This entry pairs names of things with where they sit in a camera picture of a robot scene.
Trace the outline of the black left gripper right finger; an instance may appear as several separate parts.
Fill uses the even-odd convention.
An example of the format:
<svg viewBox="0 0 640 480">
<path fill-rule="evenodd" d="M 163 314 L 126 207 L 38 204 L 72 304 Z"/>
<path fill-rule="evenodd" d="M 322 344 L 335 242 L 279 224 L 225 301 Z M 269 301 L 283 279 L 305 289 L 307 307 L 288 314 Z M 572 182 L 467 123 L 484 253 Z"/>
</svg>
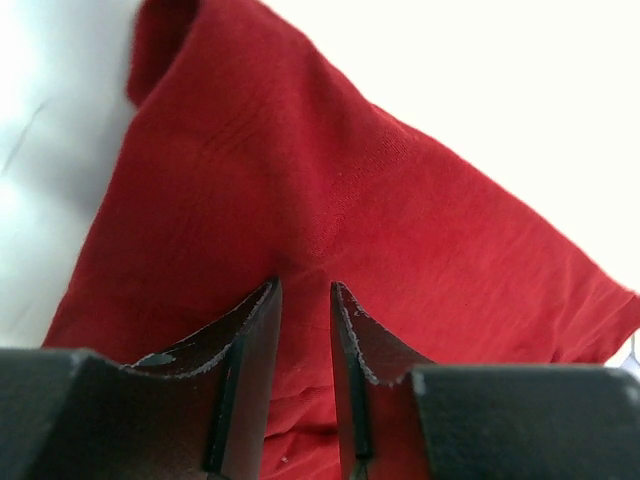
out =
<svg viewBox="0 0 640 480">
<path fill-rule="evenodd" d="M 635 479 L 639 383 L 599 366 L 438 365 L 331 287 L 345 479 Z"/>
</svg>

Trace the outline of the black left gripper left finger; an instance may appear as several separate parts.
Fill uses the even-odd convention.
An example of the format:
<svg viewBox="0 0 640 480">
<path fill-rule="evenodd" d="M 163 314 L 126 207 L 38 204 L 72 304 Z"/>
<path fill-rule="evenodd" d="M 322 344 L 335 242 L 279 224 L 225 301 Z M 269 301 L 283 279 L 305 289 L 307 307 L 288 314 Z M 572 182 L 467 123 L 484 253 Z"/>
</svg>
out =
<svg viewBox="0 0 640 480">
<path fill-rule="evenodd" d="M 131 365 L 87 349 L 3 349 L 5 479 L 255 479 L 282 289 Z"/>
</svg>

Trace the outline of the dark red t shirt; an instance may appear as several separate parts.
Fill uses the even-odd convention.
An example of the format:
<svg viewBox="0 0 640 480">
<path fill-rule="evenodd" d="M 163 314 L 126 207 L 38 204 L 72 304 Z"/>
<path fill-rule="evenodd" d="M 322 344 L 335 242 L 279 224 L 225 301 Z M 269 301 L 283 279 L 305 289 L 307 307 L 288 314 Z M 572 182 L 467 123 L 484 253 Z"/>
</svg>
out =
<svg viewBox="0 0 640 480">
<path fill-rule="evenodd" d="M 44 343 L 129 363 L 279 277 L 265 479 L 340 475 L 334 281 L 440 364 L 603 363 L 639 327 L 635 293 L 258 1 L 144 2 L 127 94 Z"/>
</svg>

